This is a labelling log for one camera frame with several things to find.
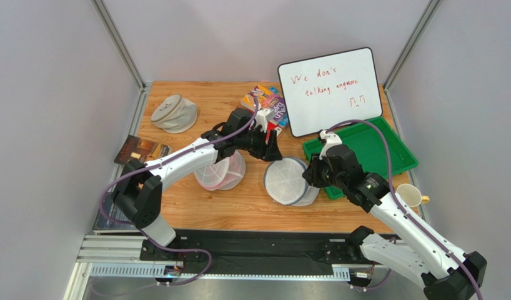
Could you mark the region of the white mesh laundry bag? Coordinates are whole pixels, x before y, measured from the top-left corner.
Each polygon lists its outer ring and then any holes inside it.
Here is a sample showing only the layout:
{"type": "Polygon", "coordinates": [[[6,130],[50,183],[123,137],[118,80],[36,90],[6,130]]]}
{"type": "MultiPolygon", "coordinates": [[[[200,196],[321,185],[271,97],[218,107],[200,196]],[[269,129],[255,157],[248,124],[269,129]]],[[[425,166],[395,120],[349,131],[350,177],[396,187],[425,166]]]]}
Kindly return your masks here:
{"type": "Polygon", "coordinates": [[[292,156],[271,162],[264,173],[267,194],[284,206],[304,207],[311,205],[319,195],[319,188],[310,186],[302,177],[307,164],[292,156]]]}

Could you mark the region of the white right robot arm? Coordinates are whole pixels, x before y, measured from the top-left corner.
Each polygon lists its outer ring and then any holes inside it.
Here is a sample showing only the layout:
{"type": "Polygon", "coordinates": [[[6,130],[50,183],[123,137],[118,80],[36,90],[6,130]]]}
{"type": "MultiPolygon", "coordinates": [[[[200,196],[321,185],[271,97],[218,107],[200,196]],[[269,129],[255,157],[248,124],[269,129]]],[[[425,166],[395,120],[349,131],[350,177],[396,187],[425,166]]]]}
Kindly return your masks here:
{"type": "Polygon", "coordinates": [[[350,243],[362,257],[412,281],[427,299],[483,298],[480,288],[486,259],[479,252],[465,252],[442,237],[403,203],[387,180],[365,172],[346,145],[326,145],[322,152],[311,154],[302,176],[311,186],[340,189],[351,203],[388,225],[408,246],[404,249],[387,242],[361,226],[350,235],[350,243]]]}

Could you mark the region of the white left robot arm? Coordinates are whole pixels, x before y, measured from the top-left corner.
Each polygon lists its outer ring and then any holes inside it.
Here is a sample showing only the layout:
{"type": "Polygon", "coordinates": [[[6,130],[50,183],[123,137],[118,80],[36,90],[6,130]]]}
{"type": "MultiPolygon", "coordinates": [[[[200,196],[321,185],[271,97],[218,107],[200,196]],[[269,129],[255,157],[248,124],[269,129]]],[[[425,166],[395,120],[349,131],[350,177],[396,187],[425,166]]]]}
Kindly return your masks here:
{"type": "Polygon", "coordinates": [[[162,193],[187,175],[246,151],[265,162],[282,159],[277,133],[268,129],[272,109],[237,108],[226,122],[203,133],[189,146],[155,161],[131,159],[113,182],[113,203],[129,222],[157,245],[168,246],[175,230],[161,216],[162,193]]]}

